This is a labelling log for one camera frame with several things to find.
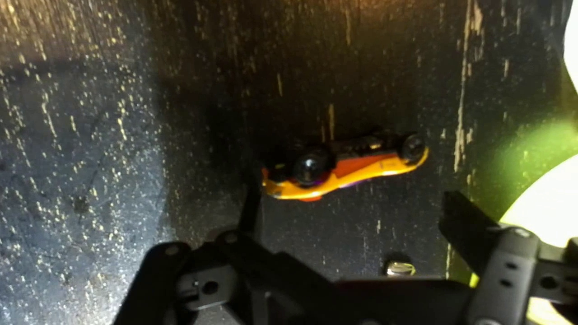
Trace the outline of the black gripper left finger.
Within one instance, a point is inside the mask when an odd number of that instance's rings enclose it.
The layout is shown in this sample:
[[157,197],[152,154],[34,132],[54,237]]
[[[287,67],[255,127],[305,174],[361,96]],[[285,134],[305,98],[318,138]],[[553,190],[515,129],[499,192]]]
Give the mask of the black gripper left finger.
[[114,325],[195,325],[222,308],[240,325],[311,325],[334,293],[329,280],[258,243],[262,185],[249,178],[239,226],[193,250],[154,246],[139,266]]

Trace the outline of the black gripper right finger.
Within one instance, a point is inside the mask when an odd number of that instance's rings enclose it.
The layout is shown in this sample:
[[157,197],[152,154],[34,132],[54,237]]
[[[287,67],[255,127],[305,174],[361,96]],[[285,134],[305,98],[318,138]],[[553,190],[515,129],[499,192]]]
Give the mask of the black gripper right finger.
[[546,300],[578,322],[578,244],[542,243],[520,226],[500,226],[461,192],[443,196],[439,230],[479,277],[464,311],[466,325],[526,325],[529,300]]

